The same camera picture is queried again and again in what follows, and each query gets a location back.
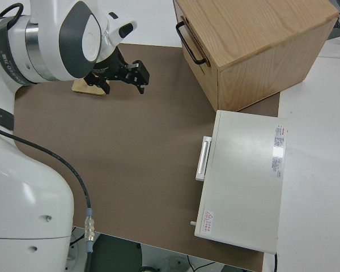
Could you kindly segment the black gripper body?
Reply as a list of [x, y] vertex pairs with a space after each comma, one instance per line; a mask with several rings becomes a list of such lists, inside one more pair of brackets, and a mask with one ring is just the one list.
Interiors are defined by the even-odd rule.
[[125, 68], [126, 65], [128, 63], [125, 61], [119, 47], [115, 47], [109, 57], [94, 65], [91, 71], [93, 74], [91, 82], [97, 83], [99, 81], [97, 78], [105, 78], [106, 80], [120, 80], [129, 83], [130, 81], [126, 79], [128, 74], [128, 70]]

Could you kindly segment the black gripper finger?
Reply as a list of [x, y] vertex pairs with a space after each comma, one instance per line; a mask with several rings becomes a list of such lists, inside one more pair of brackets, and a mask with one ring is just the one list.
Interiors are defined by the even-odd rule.
[[125, 83], [136, 86], [140, 94], [144, 94], [145, 87], [149, 84], [150, 73], [140, 60], [125, 66]]
[[103, 76], [96, 76], [89, 73], [84, 78], [85, 83], [88, 85], [85, 89], [86, 94], [90, 95], [109, 95], [111, 87]]

